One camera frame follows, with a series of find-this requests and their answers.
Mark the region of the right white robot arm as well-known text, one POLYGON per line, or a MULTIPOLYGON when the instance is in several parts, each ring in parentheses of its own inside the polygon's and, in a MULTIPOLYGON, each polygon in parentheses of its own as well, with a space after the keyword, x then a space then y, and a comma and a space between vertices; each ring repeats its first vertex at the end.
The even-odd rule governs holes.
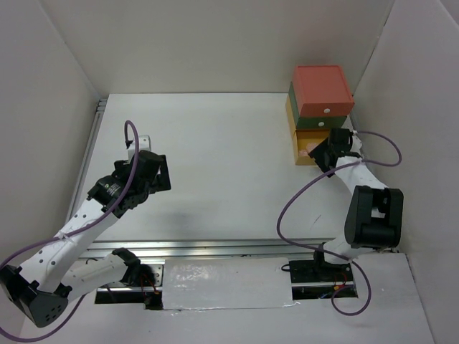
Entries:
POLYGON ((331 172, 351 192, 344 232, 326 242, 327 251, 314 252, 309 274, 321 281, 347 281, 347 261, 380 249, 399 245, 404 195, 389 188, 368 168, 361 156, 357 133, 334 128, 328 137, 308 153, 323 172, 331 172))

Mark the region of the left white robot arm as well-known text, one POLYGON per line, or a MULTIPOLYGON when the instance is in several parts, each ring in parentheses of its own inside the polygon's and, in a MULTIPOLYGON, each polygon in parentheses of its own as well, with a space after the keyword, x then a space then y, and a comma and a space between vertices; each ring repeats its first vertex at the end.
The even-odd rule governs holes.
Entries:
POLYGON ((97 180, 80 209, 54 242, 42 247, 18 267, 1 268, 7 297, 38 327, 51 325, 73 300, 112 282, 138 287, 151 284, 153 270, 131 251, 110 254, 75 267, 81 254, 127 211, 156 192, 171 189, 166 156, 147 150, 137 160, 116 161, 115 170, 97 180))

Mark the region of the peach makeup puff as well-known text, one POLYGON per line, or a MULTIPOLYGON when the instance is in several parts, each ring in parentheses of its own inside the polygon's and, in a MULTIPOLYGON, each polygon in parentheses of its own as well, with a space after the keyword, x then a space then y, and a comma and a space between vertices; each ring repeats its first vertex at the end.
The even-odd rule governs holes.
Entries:
POLYGON ((298 146, 298 155, 300 157, 309 156, 309 154, 317 147, 317 143, 306 143, 305 145, 298 146))

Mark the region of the green drawer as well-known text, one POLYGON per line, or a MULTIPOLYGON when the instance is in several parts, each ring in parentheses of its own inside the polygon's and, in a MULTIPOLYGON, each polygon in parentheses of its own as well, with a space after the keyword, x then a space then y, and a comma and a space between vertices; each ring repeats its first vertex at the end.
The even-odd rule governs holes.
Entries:
POLYGON ((340 128, 347 119, 347 116, 325 116, 317 118, 301 117, 298 112, 298 104, 295 97, 293 83, 290 83, 285 108, 288 116, 290 129, 293 131, 340 128))

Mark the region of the red top drawer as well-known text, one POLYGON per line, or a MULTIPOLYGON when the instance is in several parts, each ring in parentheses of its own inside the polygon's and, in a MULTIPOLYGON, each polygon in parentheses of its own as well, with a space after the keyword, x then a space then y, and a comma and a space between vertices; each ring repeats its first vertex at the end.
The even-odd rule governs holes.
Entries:
POLYGON ((338 65, 298 65, 293 89, 301 118, 341 117, 350 114, 354 99, 338 65))

